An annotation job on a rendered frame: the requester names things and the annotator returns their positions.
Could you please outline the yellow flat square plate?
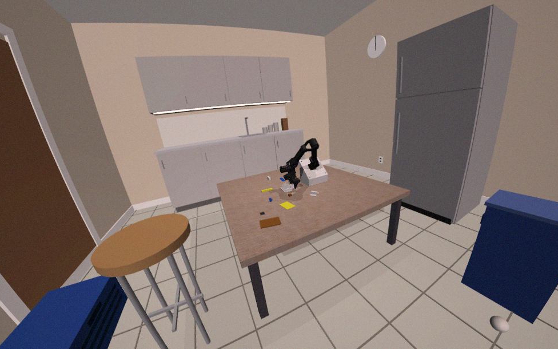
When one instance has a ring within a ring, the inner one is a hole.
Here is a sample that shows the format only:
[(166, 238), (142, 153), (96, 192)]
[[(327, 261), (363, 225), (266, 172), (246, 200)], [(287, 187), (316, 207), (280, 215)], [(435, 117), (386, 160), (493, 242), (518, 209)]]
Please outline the yellow flat square plate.
[(280, 204), (280, 206), (284, 207), (284, 208), (287, 209), (287, 210), (288, 210), (288, 209), (291, 209), (291, 208), (293, 208), (293, 207), (295, 207), (295, 205), (293, 205), (293, 204), (291, 204), (291, 203), (289, 203), (289, 202), (285, 202), (285, 203), (283, 203), (283, 204)]

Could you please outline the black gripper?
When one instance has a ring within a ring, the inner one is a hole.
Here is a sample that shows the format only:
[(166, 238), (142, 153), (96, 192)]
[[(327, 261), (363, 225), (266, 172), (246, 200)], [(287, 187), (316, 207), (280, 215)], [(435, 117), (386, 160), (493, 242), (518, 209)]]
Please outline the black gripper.
[(300, 179), (296, 178), (296, 177), (297, 177), (297, 176), (296, 176), (296, 171), (294, 171), (294, 172), (290, 172), (290, 171), (289, 171), (288, 173), (290, 173), (291, 176), (292, 176), (292, 179), (288, 179), (288, 180), (290, 181), (290, 184), (293, 184), (293, 185), (294, 185), (294, 188), (296, 189), (296, 187), (298, 186), (298, 183), (299, 183)]

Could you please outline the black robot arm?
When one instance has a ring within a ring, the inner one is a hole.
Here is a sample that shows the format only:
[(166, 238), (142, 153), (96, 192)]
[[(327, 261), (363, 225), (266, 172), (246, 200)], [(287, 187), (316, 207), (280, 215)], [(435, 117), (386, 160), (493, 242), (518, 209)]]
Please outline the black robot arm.
[[(310, 143), (311, 148), (307, 149), (306, 146), (308, 145), (308, 143)], [(306, 153), (307, 151), (312, 151), (312, 156), (309, 157), (310, 160), (310, 164), (308, 164), (308, 167), (310, 170), (314, 170), (319, 166), (319, 162), (317, 159), (317, 149), (319, 148), (318, 142), (316, 140), (316, 138), (311, 138), (309, 140), (306, 141), (306, 143), (304, 145), (301, 145), (301, 148), (299, 149), (298, 153), (291, 158), (288, 162), (286, 162), (285, 166), (281, 166), (280, 167), (280, 172), (284, 173), (284, 172), (294, 172), (295, 168), (298, 166), (299, 160), (300, 158), (304, 155), (304, 153)], [(289, 165), (290, 163), (290, 165)], [(285, 180), (288, 179), (292, 179), (292, 176), (290, 173), (285, 174), (284, 176)]]

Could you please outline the brown flat rectangular plate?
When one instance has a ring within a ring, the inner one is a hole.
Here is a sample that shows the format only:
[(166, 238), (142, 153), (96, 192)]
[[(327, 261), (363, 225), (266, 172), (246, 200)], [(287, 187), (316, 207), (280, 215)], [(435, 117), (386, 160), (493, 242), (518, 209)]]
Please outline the brown flat rectangular plate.
[(281, 224), (279, 217), (275, 217), (271, 219), (263, 219), (259, 221), (260, 221), (260, 229)]

